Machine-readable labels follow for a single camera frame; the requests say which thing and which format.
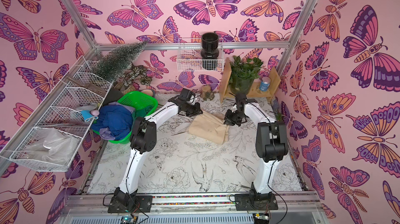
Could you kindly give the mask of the beige t-shirt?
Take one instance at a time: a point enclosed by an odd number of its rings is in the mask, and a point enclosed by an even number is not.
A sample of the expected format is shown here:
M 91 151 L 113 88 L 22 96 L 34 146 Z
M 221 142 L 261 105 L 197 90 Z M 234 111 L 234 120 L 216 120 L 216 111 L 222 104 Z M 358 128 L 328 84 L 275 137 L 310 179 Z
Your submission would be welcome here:
M 187 132 L 196 137 L 222 145 L 229 137 L 229 126 L 217 116 L 208 112 L 197 115 Z

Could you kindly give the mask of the green plastic laundry basket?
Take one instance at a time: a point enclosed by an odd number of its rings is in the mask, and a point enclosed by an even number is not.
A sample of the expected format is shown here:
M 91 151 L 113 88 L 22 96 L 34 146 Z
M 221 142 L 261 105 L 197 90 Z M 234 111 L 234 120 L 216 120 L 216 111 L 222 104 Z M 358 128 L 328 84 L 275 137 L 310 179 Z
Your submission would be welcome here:
M 155 112 L 158 102 L 155 98 L 139 91 L 129 92 L 118 101 L 101 107 L 99 118 L 94 121 L 91 130 L 111 143 L 127 144 L 134 123 L 132 112 L 149 105 L 154 107 L 153 112 Z

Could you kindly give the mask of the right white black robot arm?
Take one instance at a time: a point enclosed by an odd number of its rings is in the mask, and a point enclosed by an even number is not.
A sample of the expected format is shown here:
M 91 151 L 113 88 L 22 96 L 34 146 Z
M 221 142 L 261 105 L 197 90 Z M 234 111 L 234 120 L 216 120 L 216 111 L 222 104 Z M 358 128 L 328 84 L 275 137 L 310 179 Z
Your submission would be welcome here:
M 224 124 L 239 127 L 251 120 L 256 127 L 255 151 L 260 158 L 259 170 L 249 192 L 234 195 L 235 208 L 237 211 L 277 210 L 279 194 L 270 183 L 277 166 L 288 154 L 288 138 L 280 130 L 282 123 L 269 116 L 256 100 L 248 99 L 243 93 L 234 97 L 235 104 L 226 112 Z

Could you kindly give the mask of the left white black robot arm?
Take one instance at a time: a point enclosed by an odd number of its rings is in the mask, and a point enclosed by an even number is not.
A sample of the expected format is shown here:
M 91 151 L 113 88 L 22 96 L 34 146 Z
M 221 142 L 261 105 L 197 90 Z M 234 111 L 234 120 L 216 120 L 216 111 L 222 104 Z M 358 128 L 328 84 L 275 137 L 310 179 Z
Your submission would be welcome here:
M 199 102 L 196 101 L 194 92 L 182 89 L 180 94 L 168 100 L 159 110 L 149 116 L 137 117 L 131 129 L 130 157 L 124 177 L 120 185 L 115 189 L 108 205 L 107 212 L 133 213 L 141 211 L 148 213 L 150 207 L 142 205 L 136 198 L 139 178 L 144 162 L 157 143 L 157 129 L 175 115 L 182 113 L 187 117 L 201 115 Z

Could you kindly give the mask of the small tree stump ornament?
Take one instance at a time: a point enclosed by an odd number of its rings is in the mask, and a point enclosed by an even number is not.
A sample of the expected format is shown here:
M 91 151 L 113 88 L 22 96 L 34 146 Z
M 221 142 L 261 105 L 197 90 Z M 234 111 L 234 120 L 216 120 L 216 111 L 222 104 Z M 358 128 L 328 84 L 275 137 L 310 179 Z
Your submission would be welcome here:
M 203 85 L 201 89 L 201 98 L 203 101 L 212 101 L 215 98 L 215 93 L 210 85 Z

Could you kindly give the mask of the wooden corner shelf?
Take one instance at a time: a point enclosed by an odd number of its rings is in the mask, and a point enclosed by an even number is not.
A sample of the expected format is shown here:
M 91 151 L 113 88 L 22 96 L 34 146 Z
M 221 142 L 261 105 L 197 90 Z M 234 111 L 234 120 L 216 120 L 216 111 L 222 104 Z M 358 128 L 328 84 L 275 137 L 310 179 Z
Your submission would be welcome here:
M 230 59 L 226 58 L 224 71 L 222 74 L 223 77 L 220 82 L 220 89 L 219 89 L 220 103 L 223 103 L 225 98 L 227 98 L 227 99 L 234 98 L 234 95 L 231 94 L 232 92 L 228 86 L 231 73 L 232 73 L 232 71 L 231 71 L 231 67 L 230 67 Z M 250 88 L 249 93 L 247 94 L 247 97 L 248 98 L 267 98 L 269 101 L 271 101 L 275 97 L 275 93 L 281 82 L 281 78 L 278 75 L 275 67 L 273 67 L 272 70 L 270 71 L 269 78 L 271 79 L 271 83 L 270 83 L 267 91 L 261 91 L 259 89 L 261 82 L 254 81 Z

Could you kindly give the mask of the pink bowl with grey rim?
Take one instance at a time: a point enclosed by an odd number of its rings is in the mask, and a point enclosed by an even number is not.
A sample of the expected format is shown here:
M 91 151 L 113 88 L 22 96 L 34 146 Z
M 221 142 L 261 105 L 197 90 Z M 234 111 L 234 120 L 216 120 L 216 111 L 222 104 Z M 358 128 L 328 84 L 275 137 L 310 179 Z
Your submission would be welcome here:
M 154 90 L 152 90 L 152 89 L 143 89 L 141 91 L 141 93 L 146 94 L 146 95 L 151 96 L 151 97 L 154 98 L 156 92 Z

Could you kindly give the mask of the blue tin can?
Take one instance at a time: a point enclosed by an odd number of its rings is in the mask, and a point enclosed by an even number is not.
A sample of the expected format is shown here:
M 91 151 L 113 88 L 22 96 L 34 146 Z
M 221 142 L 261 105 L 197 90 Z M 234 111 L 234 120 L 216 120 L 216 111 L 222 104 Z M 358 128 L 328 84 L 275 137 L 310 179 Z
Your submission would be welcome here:
M 271 79 L 269 77 L 262 77 L 259 89 L 262 92 L 268 91 L 271 84 Z

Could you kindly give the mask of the green potted plant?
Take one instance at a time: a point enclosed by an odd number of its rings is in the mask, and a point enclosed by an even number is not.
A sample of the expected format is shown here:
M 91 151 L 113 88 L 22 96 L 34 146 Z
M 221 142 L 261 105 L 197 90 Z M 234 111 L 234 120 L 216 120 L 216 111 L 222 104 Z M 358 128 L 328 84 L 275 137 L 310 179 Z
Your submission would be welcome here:
M 248 94 L 254 80 L 260 77 L 259 73 L 264 62 L 258 58 L 242 59 L 240 56 L 233 56 L 230 62 L 231 76 L 229 87 L 233 95 Z

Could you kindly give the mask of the dark green t-shirt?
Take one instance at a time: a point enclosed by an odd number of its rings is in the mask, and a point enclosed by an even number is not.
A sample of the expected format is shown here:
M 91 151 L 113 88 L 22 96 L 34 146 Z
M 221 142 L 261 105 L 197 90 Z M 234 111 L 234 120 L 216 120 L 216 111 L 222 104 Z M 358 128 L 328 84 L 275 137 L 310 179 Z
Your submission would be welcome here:
M 154 108 L 153 106 L 149 105 L 149 106 L 147 106 L 145 108 L 142 108 L 142 109 L 135 109 L 132 112 L 133 121 L 135 121 L 138 117 L 144 118 L 147 115 L 151 114 L 153 112 L 153 108 Z

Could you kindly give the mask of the striped leaf plant in basket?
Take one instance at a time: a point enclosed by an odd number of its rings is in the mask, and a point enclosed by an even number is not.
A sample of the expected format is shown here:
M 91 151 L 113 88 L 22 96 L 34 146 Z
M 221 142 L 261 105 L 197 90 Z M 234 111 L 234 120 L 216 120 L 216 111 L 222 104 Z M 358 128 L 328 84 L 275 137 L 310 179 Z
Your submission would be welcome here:
M 131 65 L 122 75 L 117 78 L 114 88 L 123 94 L 132 91 L 140 91 L 141 87 L 148 88 L 152 78 L 148 76 L 148 69 L 142 65 Z

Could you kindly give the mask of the frosted miniature christmas tree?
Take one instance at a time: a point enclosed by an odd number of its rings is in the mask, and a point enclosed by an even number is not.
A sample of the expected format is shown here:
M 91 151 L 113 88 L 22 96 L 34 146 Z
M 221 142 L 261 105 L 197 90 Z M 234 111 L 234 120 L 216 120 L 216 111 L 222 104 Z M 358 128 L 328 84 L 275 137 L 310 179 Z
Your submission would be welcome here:
M 97 62 L 93 73 L 108 82 L 117 80 L 129 65 L 137 60 L 147 44 L 147 42 L 135 42 L 112 49 Z

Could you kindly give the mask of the blue and pink toy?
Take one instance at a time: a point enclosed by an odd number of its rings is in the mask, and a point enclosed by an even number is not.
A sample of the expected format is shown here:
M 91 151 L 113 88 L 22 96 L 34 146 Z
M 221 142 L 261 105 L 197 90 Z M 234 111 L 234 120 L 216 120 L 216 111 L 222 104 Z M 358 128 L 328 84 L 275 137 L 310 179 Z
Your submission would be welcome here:
M 97 110 L 95 105 L 85 105 L 76 108 L 76 111 L 80 112 L 84 121 L 89 123 L 93 120 L 97 120 L 99 118 L 100 112 Z

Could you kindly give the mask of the clear plastic bag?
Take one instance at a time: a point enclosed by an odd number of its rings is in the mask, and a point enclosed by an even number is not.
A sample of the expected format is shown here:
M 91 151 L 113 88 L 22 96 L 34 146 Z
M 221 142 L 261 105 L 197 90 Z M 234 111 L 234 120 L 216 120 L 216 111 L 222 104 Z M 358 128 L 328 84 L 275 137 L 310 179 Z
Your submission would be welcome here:
M 22 159 L 34 159 L 66 166 L 80 142 L 55 128 L 35 129 L 33 139 L 22 149 Z

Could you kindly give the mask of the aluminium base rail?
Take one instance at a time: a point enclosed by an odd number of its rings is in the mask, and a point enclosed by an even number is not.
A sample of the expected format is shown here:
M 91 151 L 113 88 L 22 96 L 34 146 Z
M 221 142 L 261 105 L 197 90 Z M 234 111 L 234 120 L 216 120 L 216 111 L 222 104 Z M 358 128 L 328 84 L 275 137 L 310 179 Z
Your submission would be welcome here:
M 252 201 L 246 192 L 138 194 L 138 210 L 109 213 L 111 196 L 73 195 L 60 224 L 327 224 L 311 191 L 279 192 Z

